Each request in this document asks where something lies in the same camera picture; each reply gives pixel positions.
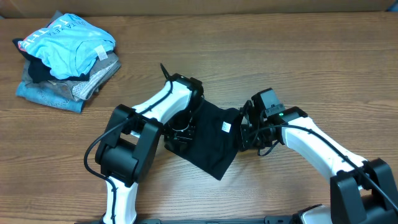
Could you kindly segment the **black t-shirt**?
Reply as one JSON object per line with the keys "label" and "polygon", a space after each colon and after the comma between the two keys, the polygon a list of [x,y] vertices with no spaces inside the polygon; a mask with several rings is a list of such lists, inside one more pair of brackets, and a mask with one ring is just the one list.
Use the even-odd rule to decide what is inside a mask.
{"label": "black t-shirt", "polygon": [[236,108],[224,110],[203,100],[192,118],[192,141],[186,146],[175,146],[172,152],[221,180],[240,148],[241,121]]}

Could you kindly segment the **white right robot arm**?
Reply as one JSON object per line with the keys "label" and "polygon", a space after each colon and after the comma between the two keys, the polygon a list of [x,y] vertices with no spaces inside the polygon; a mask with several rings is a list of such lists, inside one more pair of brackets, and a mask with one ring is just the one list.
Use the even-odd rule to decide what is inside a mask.
{"label": "white right robot arm", "polygon": [[314,205],[291,223],[397,223],[397,186],[389,165],[369,161],[338,144],[298,107],[244,106],[243,149],[283,144],[299,153],[329,183],[330,206]]}

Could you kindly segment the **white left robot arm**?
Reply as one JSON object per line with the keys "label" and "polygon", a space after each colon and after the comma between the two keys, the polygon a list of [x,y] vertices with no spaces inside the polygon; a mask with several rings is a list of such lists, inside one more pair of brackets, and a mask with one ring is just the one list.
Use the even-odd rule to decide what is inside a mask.
{"label": "white left robot arm", "polygon": [[114,109],[104,133],[93,142],[98,147],[97,176],[107,187],[106,212],[100,223],[136,221],[138,185],[154,161],[160,137],[174,133],[168,126],[173,119],[188,128],[202,99],[201,81],[175,73],[168,75],[164,87],[147,101]]}

